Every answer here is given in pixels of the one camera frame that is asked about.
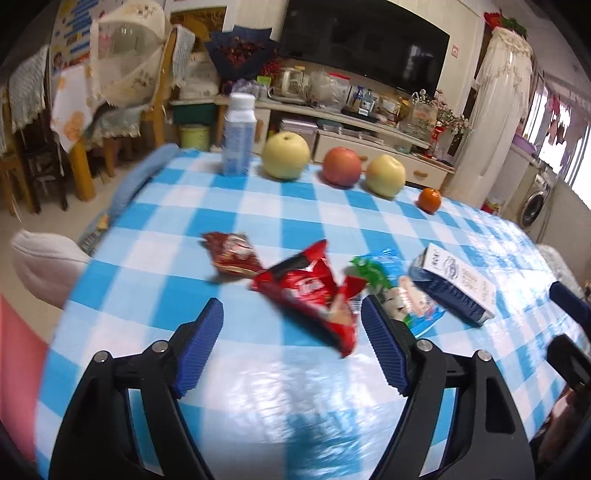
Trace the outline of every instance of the lace cloth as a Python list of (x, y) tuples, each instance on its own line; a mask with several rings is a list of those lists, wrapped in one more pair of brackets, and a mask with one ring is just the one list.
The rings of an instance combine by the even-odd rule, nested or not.
[(22, 62), (8, 80), (12, 131), (32, 123), (45, 110), (45, 72), (49, 45)]
[(177, 42), (173, 52), (173, 84), (172, 87), (182, 87), (185, 84), (189, 57), (195, 45), (195, 34), (182, 25), (174, 25), (177, 31)]
[(105, 138), (140, 137), (142, 113), (148, 108), (149, 105), (140, 105), (103, 113), (89, 129), (92, 130), (90, 142), (102, 147)]
[(482, 68), (480, 86), (470, 120), (457, 153), (456, 173), (445, 195), (479, 209), (505, 162), (519, 120), (527, 114), (531, 48), (517, 34), (493, 30)]
[(527, 114), (530, 93), (532, 49), (518, 34), (496, 27), (492, 32), (476, 84), (482, 86), (490, 78), (508, 75), (521, 102), (521, 115)]

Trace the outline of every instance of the blue snack package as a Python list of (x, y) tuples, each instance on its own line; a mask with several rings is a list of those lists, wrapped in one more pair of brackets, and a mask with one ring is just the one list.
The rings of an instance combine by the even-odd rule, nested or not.
[(475, 268), (435, 244), (429, 244), (417, 257), (409, 275), (418, 288), (460, 317), (481, 326), (495, 316), (495, 286)]
[(445, 309), (419, 290), (408, 276), (396, 250), (361, 255), (351, 260), (367, 280), (388, 316), (404, 322), (415, 337), (426, 333)]

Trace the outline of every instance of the washing machine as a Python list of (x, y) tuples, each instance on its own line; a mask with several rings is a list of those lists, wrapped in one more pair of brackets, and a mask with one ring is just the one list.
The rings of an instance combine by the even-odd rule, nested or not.
[(530, 234), (537, 222), (543, 221), (542, 212), (555, 185), (556, 174), (549, 165), (544, 162), (540, 162), (540, 166), (530, 164), (501, 216)]

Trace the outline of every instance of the table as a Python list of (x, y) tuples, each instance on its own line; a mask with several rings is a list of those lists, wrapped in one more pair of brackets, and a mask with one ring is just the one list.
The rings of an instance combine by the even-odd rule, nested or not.
[[(426, 333), (443, 351), (496, 359), (531, 437), (564, 382), (545, 362), (552, 337), (579, 327), (548, 299), (554, 281), (531, 241), (512, 223), (444, 199), (429, 216), (405, 187), (395, 201), (360, 187), (325, 185), (310, 166), (295, 182), (217, 174), (220, 156), (184, 151), (146, 185), (98, 249), (64, 310), (48, 354), (36, 418), (37, 461), (48, 459), (76, 384), (92, 355), (141, 352), (192, 321), (210, 297), (224, 327), (197, 388), (181, 409), (218, 480), (367, 479), (400, 417), (359, 323), (349, 357), (323, 345), (248, 280), (217, 283), (200, 235), (246, 232), (270, 266), (320, 238), (339, 279), (354, 255), (396, 248), (409, 264), (433, 242), (471, 263), (498, 289), (497, 315), (481, 328), (446, 313)], [(437, 468), (454, 392), (446, 391), (424, 471)], [(142, 456), (156, 468), (147, 425), (132, 392)]]

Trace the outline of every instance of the bottle cap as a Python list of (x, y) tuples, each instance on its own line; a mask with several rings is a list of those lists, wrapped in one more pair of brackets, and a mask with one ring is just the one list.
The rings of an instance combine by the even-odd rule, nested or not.
[(253, 110), (255, 107), (255, 97), (250, 93), (231, 93), (231, 110)]

